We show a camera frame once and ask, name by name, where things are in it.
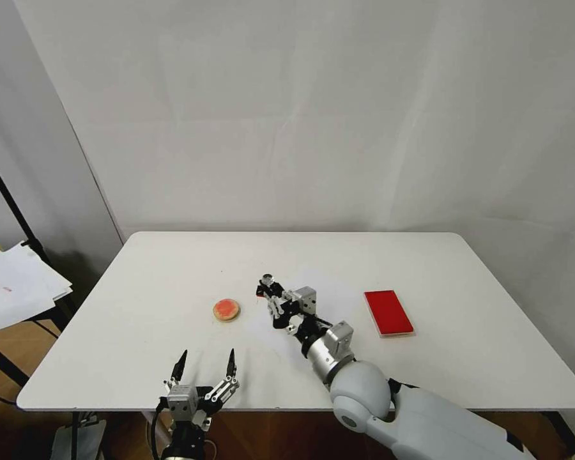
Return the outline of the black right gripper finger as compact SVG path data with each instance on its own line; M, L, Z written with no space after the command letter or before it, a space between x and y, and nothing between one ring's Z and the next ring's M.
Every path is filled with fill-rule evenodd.
M294 301L286 301L280 305L278 300L276 296L267 299L272 317L272 326L276 330L283 329L293 332L296 326L291 322L291 319L299 314L299 304Z
M256 288L256 296L267 300L273 297L280 300L287 300L289 298L289 294L286 294L286 290L277 282L272 282L270 285L260 282Z

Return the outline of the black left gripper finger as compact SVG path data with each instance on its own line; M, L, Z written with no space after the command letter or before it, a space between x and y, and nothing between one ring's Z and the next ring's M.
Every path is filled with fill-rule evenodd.
M206 400L212 404L225 404L239 388L236 377L236 361L234 348L229 354L226 376L206 394Z
M172 389L173 386L180 384L185 368L187 353L188 350L186 349L180 356L179 360L175 363L170 378L168 380L164 380L166 389Z

